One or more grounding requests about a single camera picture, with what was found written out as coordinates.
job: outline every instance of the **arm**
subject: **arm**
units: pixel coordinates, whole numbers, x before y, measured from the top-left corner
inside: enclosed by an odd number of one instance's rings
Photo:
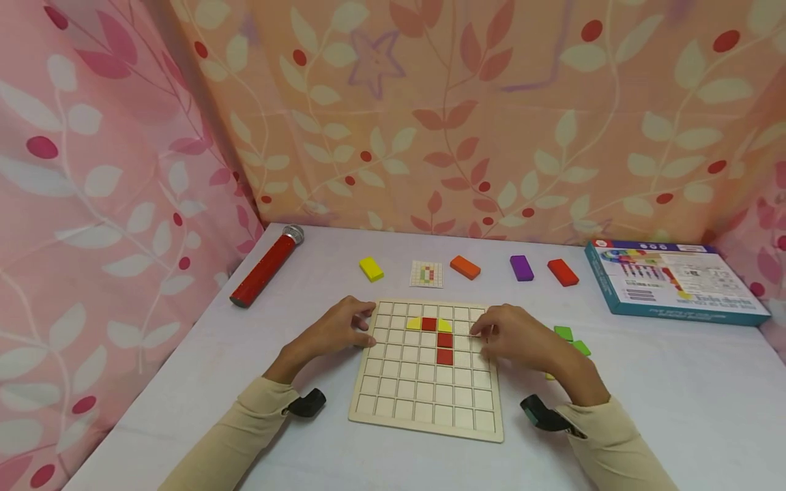
[[[362,319],[373,302],[346,297],[294,341],[281,349],[264,375],[243,391],[232,407],[186,454],[159,491],[230,491],[286,420],[286,408],[299,395],[292,381],[312,359],[350,345],[373,346]]]
[[[560,382],[572,404],[556,410],[578,431],[568,434],[571,447],[600,491],[676,491],[589,358],[526,310],[507,304],[491,307],[471,334],[484,338],[487,357],[511,359]]]

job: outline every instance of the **green wooden block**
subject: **green wooden block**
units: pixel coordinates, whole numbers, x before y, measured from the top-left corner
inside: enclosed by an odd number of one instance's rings
[[[573,343],[573,347],[574,347],[576,350],[579,350],[579,351],[581,351],[581,352],[582,352],[582,354],[583,354],[584,356],[586,356],[586,357],[588,357],[589,355],[591,355],[591,354],[592,354],[592,351],[590,351],[590,349],[587,347],[587,345],[586,345],[586,344],[584,344],[584,342],[583,342],[583,341],[576,341],[576,342],[574,342],[574,343]]]
[[[554,332],[565,341],[573,342],[573,331],[571,331],[570,328],[566,328],[565,326],[554,326]]]

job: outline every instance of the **black wrist strap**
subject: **black wrist strap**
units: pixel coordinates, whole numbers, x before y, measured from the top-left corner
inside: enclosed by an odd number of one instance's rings
[[[573,425],[561,414],[547,408],[537,394],[532,394],[521,401],[520,406],[536,428],[544,431],[565,431],[573,428]]]
[[[313,418],[326,402],[327,398],[322,391],[313,389],[306,397],[294,400],[287,406],[287,410],[301,418]]]

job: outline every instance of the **beige sleeve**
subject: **beige sleeve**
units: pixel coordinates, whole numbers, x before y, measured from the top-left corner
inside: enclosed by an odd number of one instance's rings
[[[186,454],[159,491],[231,491],[286,419],[292,386],[255,379]]]
[[[573,452],[600,491],[676,491],[619,401],[556,408],[586,438],[568,433]]]

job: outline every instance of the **red square tile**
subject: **red square tile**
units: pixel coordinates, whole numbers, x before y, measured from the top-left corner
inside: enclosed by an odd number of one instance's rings
[[[437,347],[439,348],[452,348],[453,347],[453,335],[449,332],[438,332],[437,333]]]
[[[453,364],[452,350],[437,350],[437,365],[452,365],[452,364]]]
[[[424,331],[436,331],[437,320],[434,317],[423,317],[421,321],[421,329]]]

